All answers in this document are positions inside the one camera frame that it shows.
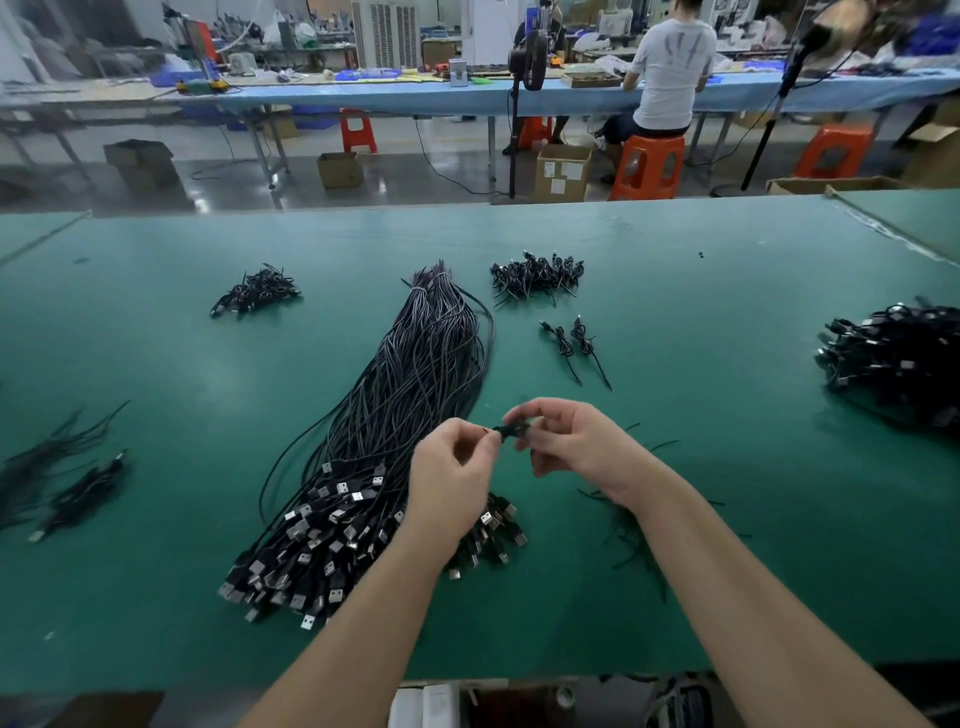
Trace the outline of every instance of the worker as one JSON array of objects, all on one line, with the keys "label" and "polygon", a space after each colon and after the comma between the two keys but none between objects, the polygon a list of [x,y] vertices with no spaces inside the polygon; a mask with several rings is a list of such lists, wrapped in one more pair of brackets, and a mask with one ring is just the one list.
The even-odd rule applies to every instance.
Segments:
[{"label": "worker", "polygon": [[[566,29],[564,28],[564,16],[560,12],[559,7],[555,7],[550,14],[550,31],[547,33],[547,47],[550,49],[550,53],[556,53],[557,51],[563,51],[564,41],[566,39]],[[527,26],[526,23],[520,23],[519,27],[516,29],[516,35],[514,36],[514,47],[522,48],[527,41]],[[556,124],[553,127],[553,133],[550,136],[551,144],[563,144],[564,143],[564,127],[566,122],[570,120],[569,116],[558,116],[556,118]],[[520,139],[520,135],[523,133],[523,124],[526,121],[526,118],[521,116],[516,121],[516,138]],[[512,144],[508,144],[504,150],[504,157],[508,157],[512,151]]]},{"label": "worker", "polygon": [[[683,136],[690,126],[694,95],[707,85],[717,47],[717,34],[697,19],[702,4],[703,0],[674,0],[670,17],[640,39],[623,79],[623,90],[633,91],[644,77],[640,106],[607,119],[597,133],[607,141],[614,173],[631,136]],[[614,178],[615,174],[607,175],[603,180],[613,184]]]},{"label": "worker", "polygon": [[[516,449],[530,450],[535,477],[574,471],[634,513],[748,726],[929,726],[693,486],[599,410],[541,398],[504,417],[508,424],[527,420],[532,426]],[[499,433],[453,419],[417,445],[406,515],[390,545],[240,728],[384,724],[437,578],[487,507],[500,444]],[[637,623],[643,620],[637,612]]]}]

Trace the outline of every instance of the red stool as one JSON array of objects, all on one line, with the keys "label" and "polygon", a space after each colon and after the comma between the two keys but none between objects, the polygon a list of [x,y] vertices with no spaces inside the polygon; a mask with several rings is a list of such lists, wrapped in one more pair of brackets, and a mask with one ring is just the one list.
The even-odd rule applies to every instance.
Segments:
[{"label": "red stool", "polygon": [[[357,109],[340,109],[340,112],[359,113]],[[358,131],[350,128],[349,119],[340,119],[340,134],[344,138],[344,151],[351,152],[353,147],[370,147],[371,153],[376,154],[376,139],[373,138],[373,126],[371,126],[370,118],[369,116],[361,116],[360,118],[363,120],[363,129]]]},{"label": "red stool", "polygon": [[[810,143],[806,145],[800,161],[793,170],[794,177],[811,177],[817,180],[838,180],[856,177],[860,162],[874,140],[873,127],[848,127],[843,124],[824,124]],[[818,167],[820,157],[828,149],[844,150],[843,159],[832,169]]]},{"label": "red stool", "polygon": [[542,116],[528,116],[523,122],[523,131],[520,132],[518,149],[530,149],[535,141],[545,140],[547,144],[553,137],[553,117],[546,117],[546,124]]},{"label": "red stool", "polygon": [[[673,174],[663,175],[669,157],[674,156]],[[610,192],[612,200],[672,200],[680,186],[684,161],[684,138],[647,139],[631,136],[623,145],[623,157]]]}]

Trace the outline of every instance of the paper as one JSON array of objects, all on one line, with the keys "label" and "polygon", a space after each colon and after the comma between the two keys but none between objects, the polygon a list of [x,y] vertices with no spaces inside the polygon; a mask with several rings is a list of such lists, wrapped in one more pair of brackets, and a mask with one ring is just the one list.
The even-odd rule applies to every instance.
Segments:
[{"label": "paper", "polygon": [[560,174],[576,182],[584,176],[584,164],[581,161],[565,161],[560,167]]}]

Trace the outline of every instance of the man's back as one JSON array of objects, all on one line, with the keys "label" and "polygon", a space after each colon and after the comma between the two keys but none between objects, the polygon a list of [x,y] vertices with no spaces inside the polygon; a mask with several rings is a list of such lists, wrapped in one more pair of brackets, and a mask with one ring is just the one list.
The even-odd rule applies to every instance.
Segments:
[{"label": "man's back", "polygon": [[701,20],[669,18],[655,25],[636,50],[635,73],[643,73],[643,96],[634,119],[644,129],[683,129],[693,117],[693,98],[709,76],[717,35]]}]

